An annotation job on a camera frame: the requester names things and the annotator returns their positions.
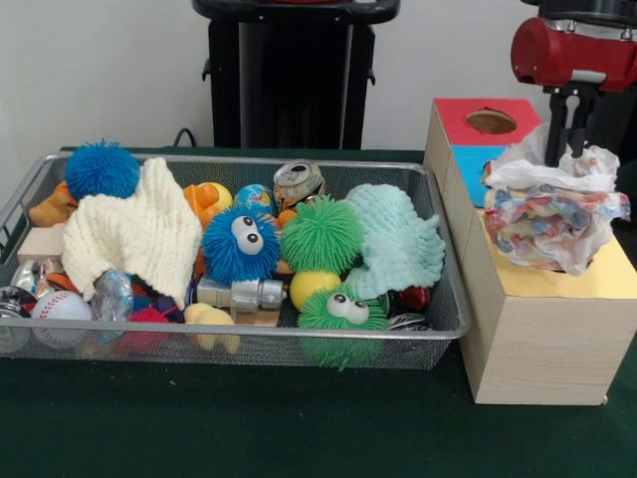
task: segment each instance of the mint knitted cloth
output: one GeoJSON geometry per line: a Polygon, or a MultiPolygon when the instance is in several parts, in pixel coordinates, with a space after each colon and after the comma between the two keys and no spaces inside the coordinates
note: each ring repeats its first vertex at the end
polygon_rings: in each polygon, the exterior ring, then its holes
{"type": "Polygon", "coordinates": [[[431,287],[440,280],[445,242],[440,218],[421,219],[407,194],[389,184],[362,184],[347,194],[363,234],[363,266],[345,283],[355,297],[374,299],[410,286],[431,287]]]}

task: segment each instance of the white knitted cloth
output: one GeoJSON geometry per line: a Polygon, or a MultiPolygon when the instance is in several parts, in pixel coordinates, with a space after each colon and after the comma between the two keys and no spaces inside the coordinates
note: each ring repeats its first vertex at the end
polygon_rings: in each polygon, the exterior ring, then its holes
{"type": "Polygon", "coordinates": [[[88,196],[64,234],[62,263],[89,301],[109,269],[137,275],[184,308],[201,224],[162,157],[147,160],[128,199],[88,196]]]}

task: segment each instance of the wire mesh basket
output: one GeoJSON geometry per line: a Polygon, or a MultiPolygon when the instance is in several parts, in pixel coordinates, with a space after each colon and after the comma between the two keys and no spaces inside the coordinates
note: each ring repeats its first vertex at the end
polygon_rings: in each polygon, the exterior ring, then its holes
{"type": "MultiPolygon", "coordinates": [[[[144,161],[149,156],[139,155],[144,161]]],[[[175,180],[185,187],[214,181],[236,191],[246,184],[271,184],[281,159],[252,159],[206,156],[164,156],[175,180]]],[[[20,183],[9,203],[0,212],[0,286],[10,284],[18,267],[17,251],[32,227],[28,210],[48,197],[64,179],[68,155],[59,153],[39,160],[20,183]]],[[[313,343],[352,345],[367,341],[380,352],[362,366],[373,368],[431,369],[453,339],[470,325],[470,310],[433,176],[421,165],[316,161],[329,194],[343,198],[353,187],[363,184],[392,184],[407,192],[417,213],[424,219],[441,216],[440,236],[447,244],[442,279],[431,289],[426,317],[428,331],[348,331],[297,328],[297,312],[288,300],[281,308],[276,327],[193,326],[181,324],[104,323],[96,321],[36,320],[0,314],[2,337],[20,335],[24,345],[0,352],[13,359],[102,359],[156,362],[204,362],[260,365],[316,365],[305,351],[313,343]],[[123,350],[118,341],[104,343],[103,334],[119,331],[122,338],[153,344],[149,348],[123,350]],[[42,332],[72,336],[69,347],[52,348],[38,340],[42,332]],[[211,351],[198,347],[199,341],[214,341],[211,351]]]]}

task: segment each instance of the colorful plastic bag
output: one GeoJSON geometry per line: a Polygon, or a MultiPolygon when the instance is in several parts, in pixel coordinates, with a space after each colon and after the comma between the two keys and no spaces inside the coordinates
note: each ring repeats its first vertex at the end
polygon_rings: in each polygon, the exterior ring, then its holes
{"type": "Polygon", "coordinates": [[[592,146],[573,158],[569,149],[558,168],[547,167],[547,134],[539,126],[490,163],[485,222],[511,262],[577,276],[612,238],[610,221],[630,217],[630,204],[615,192],[616,155],[592,146]]]}

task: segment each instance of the green puffer ball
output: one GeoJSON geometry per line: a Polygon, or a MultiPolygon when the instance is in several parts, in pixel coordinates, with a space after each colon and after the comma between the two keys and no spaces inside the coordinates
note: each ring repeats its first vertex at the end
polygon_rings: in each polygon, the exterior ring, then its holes
{"type": "Polygon", "coordinates": [[[295,271],[342,274],[362,247],[362,230],[353,209],[343,201],[319,196],[297,206],[297,217],[281,235],[281,252],[295,271]]]}
{"type": "MultiPolygon", "coordinates": [[[[378,301],[359,301],[346,286],[340,286],[332,291],[312,294],[299,315],[299,327],[385,331],[387,319],[378,301]]],[[[382,351],[382,340],[304,338],[301,346],[304,353],[319,366],[343,370],[373,362],[382,351]]]]}

